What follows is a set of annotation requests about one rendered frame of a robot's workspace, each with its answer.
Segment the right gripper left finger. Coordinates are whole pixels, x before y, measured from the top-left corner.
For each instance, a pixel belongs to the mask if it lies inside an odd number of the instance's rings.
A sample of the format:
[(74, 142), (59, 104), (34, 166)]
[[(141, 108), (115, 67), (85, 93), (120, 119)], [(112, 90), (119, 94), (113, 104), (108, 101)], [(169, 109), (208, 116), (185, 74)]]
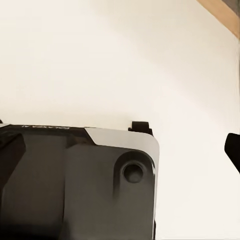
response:
[(26, 152), (21, 133), (0, 138), (0, 193)]

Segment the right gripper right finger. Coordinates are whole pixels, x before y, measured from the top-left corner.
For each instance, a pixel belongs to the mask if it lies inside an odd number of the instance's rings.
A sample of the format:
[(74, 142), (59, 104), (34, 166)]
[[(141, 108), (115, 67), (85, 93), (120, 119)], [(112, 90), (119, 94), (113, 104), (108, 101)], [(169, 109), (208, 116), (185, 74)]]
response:
[(240, 173), (240, 135), (229, 133), (224, 151)]

